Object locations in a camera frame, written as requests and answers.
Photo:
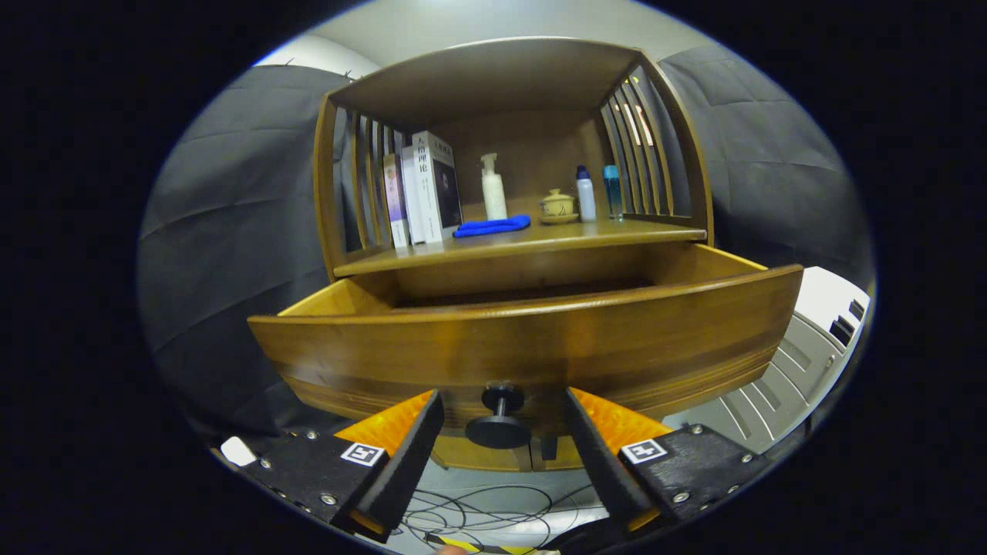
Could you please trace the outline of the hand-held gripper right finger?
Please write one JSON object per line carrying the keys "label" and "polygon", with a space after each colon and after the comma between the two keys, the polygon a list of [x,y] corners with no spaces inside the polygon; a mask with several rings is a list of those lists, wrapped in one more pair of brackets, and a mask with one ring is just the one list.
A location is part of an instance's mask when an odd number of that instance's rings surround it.
{"label": "hand-held gripper right finger", "polygon": [[711,426],[671,429],[578,388],[565,390],[563,409],[599,501],[630,537],[708,513],[770,466]]}

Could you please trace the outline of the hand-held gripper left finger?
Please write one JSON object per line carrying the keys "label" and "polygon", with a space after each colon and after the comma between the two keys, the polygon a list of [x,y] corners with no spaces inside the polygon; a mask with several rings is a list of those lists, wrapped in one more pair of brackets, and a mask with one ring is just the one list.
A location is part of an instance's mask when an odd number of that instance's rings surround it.
{"label": "hand-held gripper left finger", "polygon": [[385,542],[404,519],[444,425],[431,389],[334,432],[290,432],[247,475],[339,533]]}

